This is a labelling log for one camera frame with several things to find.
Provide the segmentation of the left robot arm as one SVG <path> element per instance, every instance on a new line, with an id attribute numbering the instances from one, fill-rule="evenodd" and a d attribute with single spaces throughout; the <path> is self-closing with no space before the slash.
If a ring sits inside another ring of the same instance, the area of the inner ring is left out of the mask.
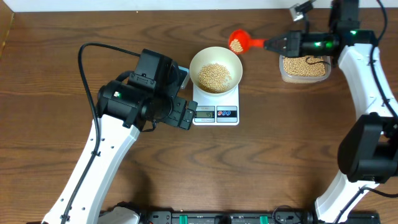
<path id="1" fill-rule="evenodd" d="M 100 88 L 95 103 L 85 77 L 82 55 L 78 66 L 93 122 L 85 148 L 54 206 L 43 223 L 139 223 L 141 214 L 116 206 L 101 206 L 117 170 L 146 122 L 190 129 L 197 103 L 177 94 L 189 80 L 187 68 L 171 58 L 144 49 L 133 71 L 121 73 Z"/>

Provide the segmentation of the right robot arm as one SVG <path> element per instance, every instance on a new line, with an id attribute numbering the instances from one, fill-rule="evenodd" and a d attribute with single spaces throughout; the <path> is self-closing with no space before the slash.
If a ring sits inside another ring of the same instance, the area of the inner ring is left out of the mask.
<path id="1" fill-rule="evenodd" d="M 335 0 L 328 32 L 292 30 L 262 45 L 289 58 L 330 56 L 345 76 L 356 111 L 338 148 L 338 173 L 302 223 L 346 223 L 368 192 L 397 175 L 397 100 L 380 62 L 381 36 L 362 29 L 358 14 L 358 0 Z"/>

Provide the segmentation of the red plastic measuring scoop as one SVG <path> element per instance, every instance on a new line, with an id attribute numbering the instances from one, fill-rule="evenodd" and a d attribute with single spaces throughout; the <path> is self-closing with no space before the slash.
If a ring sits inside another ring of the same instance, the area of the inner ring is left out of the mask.
<path id="1" fill-rule="evenodd" d="M 252 47 L 263 48 L 265 41 L 267 39 L 252 39 L 248 32 L 238 29 L 230 34 L 228 47 L 235 54 L 243 54 Z"/>

